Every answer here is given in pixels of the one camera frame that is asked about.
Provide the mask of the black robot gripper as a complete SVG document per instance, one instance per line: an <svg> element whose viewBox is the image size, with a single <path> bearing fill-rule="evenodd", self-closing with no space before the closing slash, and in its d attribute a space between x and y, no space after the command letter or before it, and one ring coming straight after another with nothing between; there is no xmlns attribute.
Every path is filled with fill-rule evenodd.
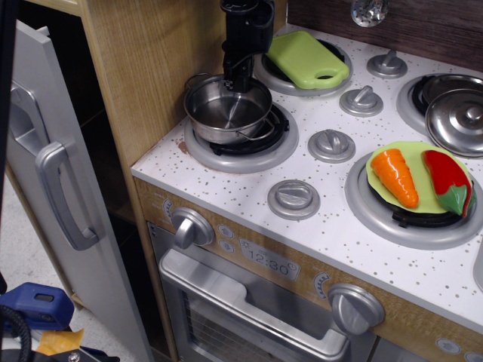
<svg viewBox="0 0 483 362"><path fill-rule="evenodd" d="M242 69L256 54L266 54L272 43L274 1L220 1L225 14L226 39L222 43L223 86L228 91L247 93L251 73Z"/></svg>

